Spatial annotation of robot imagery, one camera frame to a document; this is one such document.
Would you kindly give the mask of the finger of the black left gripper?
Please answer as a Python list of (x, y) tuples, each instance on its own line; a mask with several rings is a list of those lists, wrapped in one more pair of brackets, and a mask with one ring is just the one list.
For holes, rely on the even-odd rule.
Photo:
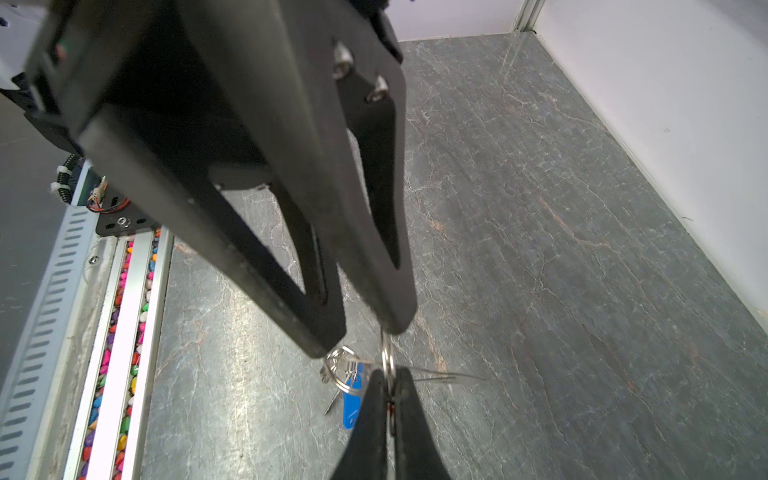
[(200, 167), (173, 168), (141, 132), (146, 117), (105, 104), (79, 136), (99, 171), (150, 217), (170, 228), (231, 279), (309, 357), (325, 356), (345, 335), (338, 274), (321, 255), (327, 297), (300, 288)]
[(417, 298), (406, 82), (383, 1), (182, 1), (187, 35), (305, 218), (392, 335)]

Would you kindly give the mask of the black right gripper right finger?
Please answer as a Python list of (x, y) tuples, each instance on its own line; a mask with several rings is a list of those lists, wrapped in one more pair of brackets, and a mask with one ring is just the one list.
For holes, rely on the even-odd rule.
[(396, 369), (393, 396), (395, 478), (449, 479), (431, 434), (411, 372)]

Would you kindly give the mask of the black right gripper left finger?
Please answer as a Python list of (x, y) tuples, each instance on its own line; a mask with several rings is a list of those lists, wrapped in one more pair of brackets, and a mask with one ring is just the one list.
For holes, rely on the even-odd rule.
[(389, 389), (381, 370), (369, 380), (355, 427), (331, 479), (387, 478)]

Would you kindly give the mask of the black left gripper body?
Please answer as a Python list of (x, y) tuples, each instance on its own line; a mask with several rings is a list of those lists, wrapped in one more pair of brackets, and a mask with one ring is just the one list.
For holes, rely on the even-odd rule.
[(103, 104), (119, 105), (146, 117), (173, 168), (200, 167), (226, 190), (282, 184), (194, 48), (180, 2), (45, 2), (25, 71), (38, 105), (73, 139)]

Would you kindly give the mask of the blue key tag with key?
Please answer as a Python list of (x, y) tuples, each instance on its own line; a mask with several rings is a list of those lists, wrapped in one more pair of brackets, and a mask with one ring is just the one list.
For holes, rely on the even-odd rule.
[(364, 367), (361, 364), (348, 367), (344, 377), (344, 383), (348, 390), (337, 390), (324, 411), (325, 415), (329, 415), (334, 406), (341, 403), (342, 426), (349, 431), (354, 428), (362, 405), (360, 390), (364, 383), (363, 373)]

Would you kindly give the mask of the red key tag with key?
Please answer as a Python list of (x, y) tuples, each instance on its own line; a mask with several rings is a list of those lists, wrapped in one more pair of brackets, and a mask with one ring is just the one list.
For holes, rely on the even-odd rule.
[(389, 435), (394, 438), (396, 435), (396, 409), (393, 400), (387, 401), (387, 425)]

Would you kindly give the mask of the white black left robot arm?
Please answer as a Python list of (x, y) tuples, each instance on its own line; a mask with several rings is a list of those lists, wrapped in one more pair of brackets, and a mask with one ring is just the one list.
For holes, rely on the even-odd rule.
[(406, 82), (384, 1), (5, 1), (1, 91), (102, 178), (117, 235), (170, 228), (310, 357), (346, 277), (382, 330), (417, 297)]

